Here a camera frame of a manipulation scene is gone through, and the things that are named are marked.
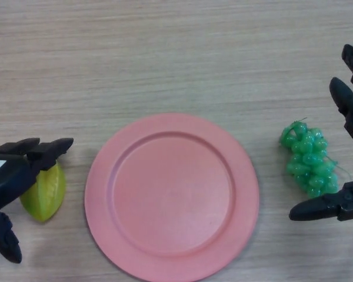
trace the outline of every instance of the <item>pink plate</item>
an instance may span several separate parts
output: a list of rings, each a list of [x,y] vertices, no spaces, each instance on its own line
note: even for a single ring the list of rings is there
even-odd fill
[[[258,181],[245,150],[195,116],[166,113],[116,133],[91,167],[85,212],[99,248],[152,282],[216,273],[246,246]]]

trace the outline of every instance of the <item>toy grapes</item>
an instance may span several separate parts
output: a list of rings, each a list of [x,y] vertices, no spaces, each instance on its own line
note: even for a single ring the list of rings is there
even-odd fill
[[[338,178],[334,173],[337,162],[327,156],[328,142],[319,128],[308,128],[301,121],[293,122],[284,129],[279,142],[293,153],[287,172],[309,197],[338,191]]]

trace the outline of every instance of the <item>wood grain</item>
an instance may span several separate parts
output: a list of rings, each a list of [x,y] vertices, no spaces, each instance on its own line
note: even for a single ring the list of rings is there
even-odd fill
[[[160,112],[219,124],[258,173],[256,232],[205,281],[353,281],[353,221],[289,221],[305,198],[277,145],[286,125],[308,117],[353,178],[353,141],[328,91],[333,76],[349,83],[345,43],[353,45],[353,0],[0,0],[0,144],[75,138],[57,215],[41,225],[19,201],[5,208],[24,260],[0,256],[0,281],[136,281],[93,242],[84,186],[113,133]]]

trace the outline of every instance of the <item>table surface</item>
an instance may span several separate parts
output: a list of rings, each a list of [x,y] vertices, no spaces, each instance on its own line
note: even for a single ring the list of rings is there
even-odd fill
[[[328,90],[333,76],[349,83],[346,43],[353,0],[0,0],[0,144],[75,138],[55,217],[39,224],[19,200],[5,208],[24,260],[0,256],[0,281],[137,281],[93,242],[84,189],[108,138],[161,112],[222,126],[257,171],[254,236],[205,281],[353,281],[353,220],[289,221],[305,196],[277,143],[285,126],[307,117],[353,179],[353,141]]]

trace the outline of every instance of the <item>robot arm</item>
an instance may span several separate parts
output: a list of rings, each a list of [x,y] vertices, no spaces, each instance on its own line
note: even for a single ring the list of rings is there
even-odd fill
[[[41,144],[39,141],[29,138],[0,146],[0,209],[30,189],[39,172],[54,166],[74,140],[64,138]],[[22,260],[18,243],[9,217],[0,212],[0,253],[13,263]]]
[[[352,72],[353,84],[353,46],[345,45],[341,57]],[[329,91],[339,112],[345,117],[344,128],[353,139],[353,91],[338,78],[332,78]],[[325,194],[299,203],[289,214],[289,218],[295,221],[329,217],[337,217],[340,221],[353,219],[353,182],[345,183],[342,190],[335,194]]]

